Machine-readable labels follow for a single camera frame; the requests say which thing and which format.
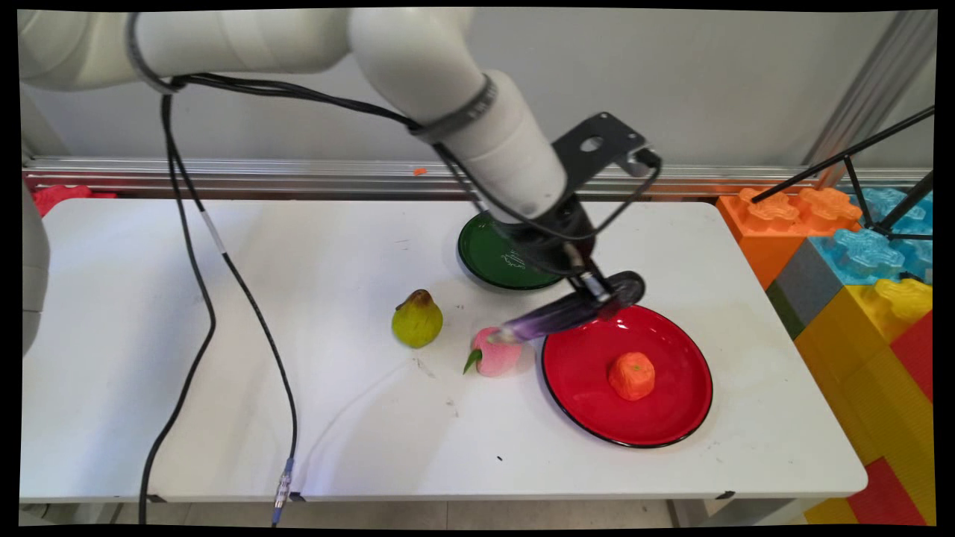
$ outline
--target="red plate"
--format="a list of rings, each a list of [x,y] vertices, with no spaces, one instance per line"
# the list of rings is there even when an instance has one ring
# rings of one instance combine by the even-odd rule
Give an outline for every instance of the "red plate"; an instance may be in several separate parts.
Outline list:
[[[624,353],[646,354],[656,372],[653,391],[636,401],[618,396],[606,379]],[[696,344],[672,321],[640,306],[548,336],[543,377],[574,422],[628,447],[662,447],[688,437],[712,403],[710,367]]]

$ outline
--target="green plate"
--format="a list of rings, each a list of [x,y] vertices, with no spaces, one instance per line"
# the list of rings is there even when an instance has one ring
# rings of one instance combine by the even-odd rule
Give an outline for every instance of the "green plate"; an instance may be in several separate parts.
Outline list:
[[[472,274],[503,289],[540,289],[563,279],[555,274],[538,272],[521,259],[511,243],[495,231],[487,211],[464,225],[457,237],[457,255]]]

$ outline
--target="cable connector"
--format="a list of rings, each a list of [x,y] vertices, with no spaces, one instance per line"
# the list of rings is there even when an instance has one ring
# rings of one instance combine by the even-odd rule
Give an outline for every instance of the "cable connector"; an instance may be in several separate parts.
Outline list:
[[[283,470],[282,477],[279,478],[279,488],[275,491],[275,510],[272,512],[272,526],[277,526],[279,519],[282,518],[282,508],[288,500],[288,492],[292,487],[293,464],[295,464],[295,460],[289,458],[288,461],[286,461],[286,469]]]

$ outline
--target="building block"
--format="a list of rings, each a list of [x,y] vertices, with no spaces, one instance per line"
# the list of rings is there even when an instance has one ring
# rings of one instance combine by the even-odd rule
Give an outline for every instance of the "building block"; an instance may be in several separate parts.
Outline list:
[[[934,526],[932,403],[888,347],[850,376],[842,387],[907,496]],[[860,512],[855,507],[854,510],[863,522]]]
[[[873,222],[877,222],[888,215],[905,197],[904,193],[895,188],[863,188],[862,195],[868,203]],[[859,204],[856,196],[850,198],[853,204]],[[932,234],[932,207],[933,196],[932,192],[929,192],[895,223],[893,231],[914,235]],[[904,268],[906,271],[915,274],[926,284],[932,283],[932,241],[895,239],[890,243],[890,246],[905,257]]]
[[[864,286],[842,288],[803,331],[813,335],[837,382],[844,382],[889,345],[852,293],[854,290],[858,295],[862,289]]]
[[[905,258],[902,267],[922,278],[926,284],[932,283],[932,241],[914,239],[894,239],[889,246]]]
[[[859,229],[861,210],[848,195],[833,188],[805,189],[798,196],[778,193],[753,204],[758,194],[744,188],[716,202],[763,289],[767,289],[807,236],[831,235],[836,229]]]
[[[895,341],[932,310],[932,287],[910,278],[900,282],[879,280],[873,286],[850,287],[849,293],[888,343]]]
[[[932,402],[932,312],[892,342],[892,352]]]
[[[865,471],[869,475],[869,485],[848,499],[860,524],[925,526],[925,519],[905,494],[885,459],[872,462]]]
[[[810,241],[799,246],[775,282],[803,326],[808,326],[842,289],[842,282]]]
[[[858,524],[856,513],[852,512],[845,498],[830,498],[804,513],[809,524]]]
[[[842,393],[842,388],[832,373],[829,372],[825,363],[826,356],[813,339],[812,333],[801,333],[796,338],[796,348],[802,355],[803,361],[806,362],[806,367],[813,375],[816,385],[826,398],[826,402],[829,403],[829,408],[832,409],[833,415],[836,416],[846,438],[852,443],[852,447],[862,464],[868,464],[881,457],[882,452],[879,451],[872,437],[869,436],[869,432],[859,415],[856,414],[856,410]]]
[[[853,205],[847,194],[835,188],[800,190],[796,196],[796,208],[804,225],[826,235],[836,229],[854,229],[853,224],[862,216],[862,209]]]
[[[832,237],[810,239],[821,248],[827,265],[843,285],[872,285],[882,278],[898,280],[905,257],[889,246],[889,240],[871,229],[839,229]]]
[[[905,193],[896,188],[863,188],[862,197],[865,198],[866,205],[869,207],[869,215],[872,216],[873,222],[878,222],[892,212],[892,209],[905,198]],[[852,204],[859,204],[856,196],[851,196],[850,201]],[[899,218],[893,230],[897,233],[920,233],[932,227],[931,206],[932,195],[929,193]]]
[[[793,310],[793,307],[786,299],[786,295],[776,282],[772,282],[766,289],[766,296],[769,297],[770,303],[773,304],[773,309],[775,309],[776,314],[782,321],[782,326],[786,327],[786,332],[789,334],[789,337],[796,339],[796,336],[798,336],[806,326],[799,320],[796,311]]]

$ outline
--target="orange fruit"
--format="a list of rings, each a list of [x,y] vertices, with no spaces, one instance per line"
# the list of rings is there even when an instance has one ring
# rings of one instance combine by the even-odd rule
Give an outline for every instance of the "orange fruit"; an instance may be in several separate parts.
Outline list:
[[[628,401],[646,397],[653,391],[656,373],[653,364],[643,353],[626,353],[610,366],[607,380],[617,395]]]

